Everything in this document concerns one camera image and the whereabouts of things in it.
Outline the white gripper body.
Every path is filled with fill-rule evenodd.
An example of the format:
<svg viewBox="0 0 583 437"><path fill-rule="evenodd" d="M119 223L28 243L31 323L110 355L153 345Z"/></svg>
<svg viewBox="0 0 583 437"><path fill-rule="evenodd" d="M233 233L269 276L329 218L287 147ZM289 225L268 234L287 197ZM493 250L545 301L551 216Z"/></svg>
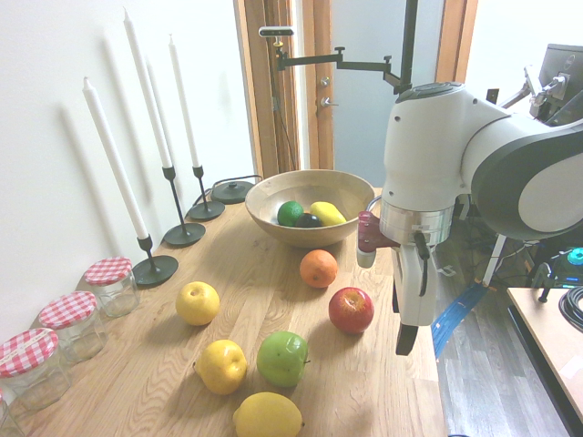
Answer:
<svg viewBox="0 0 583 437"><path fill-rule="evenodd" d="M394 255L394 285L401 322L413 326L431 325L436 302L433 254L430 254L426 267L416 246L401 246Z"/></svg>

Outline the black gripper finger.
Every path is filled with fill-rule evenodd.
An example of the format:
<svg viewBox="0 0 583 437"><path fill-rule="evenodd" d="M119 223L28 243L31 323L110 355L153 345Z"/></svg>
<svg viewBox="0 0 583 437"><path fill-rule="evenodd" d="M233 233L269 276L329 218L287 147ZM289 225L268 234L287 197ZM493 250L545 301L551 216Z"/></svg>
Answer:
<svg viewBox="0 0 583 437"><path fill-rule="evenodd" d="M408 356L415 344L417 327L401 323L397 335L395 353L399 356Z"/></svg>

